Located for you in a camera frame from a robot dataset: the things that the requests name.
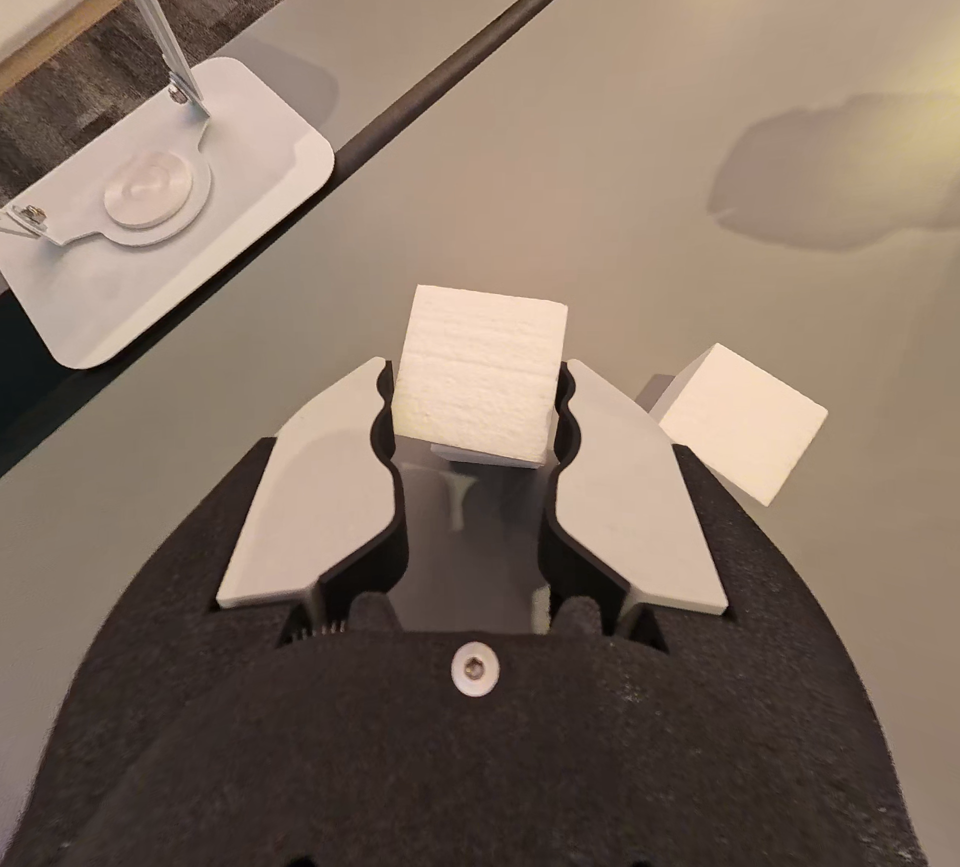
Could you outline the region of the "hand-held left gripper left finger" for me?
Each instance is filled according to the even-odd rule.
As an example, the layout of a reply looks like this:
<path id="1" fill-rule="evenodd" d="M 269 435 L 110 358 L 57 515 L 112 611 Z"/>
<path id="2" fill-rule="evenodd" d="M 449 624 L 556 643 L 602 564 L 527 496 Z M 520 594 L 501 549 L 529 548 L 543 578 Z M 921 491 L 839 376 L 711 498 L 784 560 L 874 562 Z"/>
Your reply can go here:
<path id="1" fill-rule="evenodd" d="M 311 624 L 346 623 L 409 561 L 390 361 L 373 357 L 277 432 L 216 594 L 220 609 L 290 603 Z"/>

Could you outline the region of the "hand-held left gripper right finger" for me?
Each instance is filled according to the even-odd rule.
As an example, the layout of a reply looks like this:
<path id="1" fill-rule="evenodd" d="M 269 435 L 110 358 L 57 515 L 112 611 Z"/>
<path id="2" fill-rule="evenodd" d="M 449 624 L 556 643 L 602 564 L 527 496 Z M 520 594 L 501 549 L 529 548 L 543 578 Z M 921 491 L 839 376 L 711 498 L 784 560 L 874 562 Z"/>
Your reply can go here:
<path id="1" fill-rule="evenodd" d="M 538 534 L 551 613 L 588 598 L 608 636 L 636 605 L 724 616 L 729 599 L 666 432 L 579 360 L 561 365 L 555 407 Z"/>

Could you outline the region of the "white document stand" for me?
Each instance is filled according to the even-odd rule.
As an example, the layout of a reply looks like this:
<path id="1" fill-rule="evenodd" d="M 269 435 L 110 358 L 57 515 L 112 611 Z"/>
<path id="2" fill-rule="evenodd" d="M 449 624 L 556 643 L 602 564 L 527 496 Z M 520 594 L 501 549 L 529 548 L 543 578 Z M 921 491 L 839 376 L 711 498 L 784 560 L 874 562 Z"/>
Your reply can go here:
<path id="1" fill-rule="evenodd" d="M 114 358 L 330 179 L 330 142 L 233 57 L 189 65 L 133 0 L 162 87 L 2 205 L 1 268 L 54 361 Z"/>

